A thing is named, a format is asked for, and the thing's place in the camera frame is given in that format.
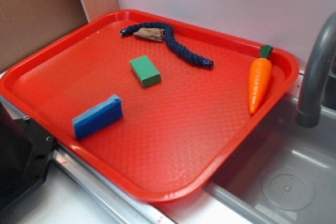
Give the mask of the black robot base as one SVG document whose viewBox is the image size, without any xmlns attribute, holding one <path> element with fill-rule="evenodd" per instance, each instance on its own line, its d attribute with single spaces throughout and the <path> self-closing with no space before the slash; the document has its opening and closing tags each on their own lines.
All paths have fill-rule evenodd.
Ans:
<svg viewBox="0 0 336 224">
<path fill-rule="evenodd" d="M 35 120 L 13 119 L 1 105 L 1 213 L 45 182 L 55 146 Z"/>
</svg>

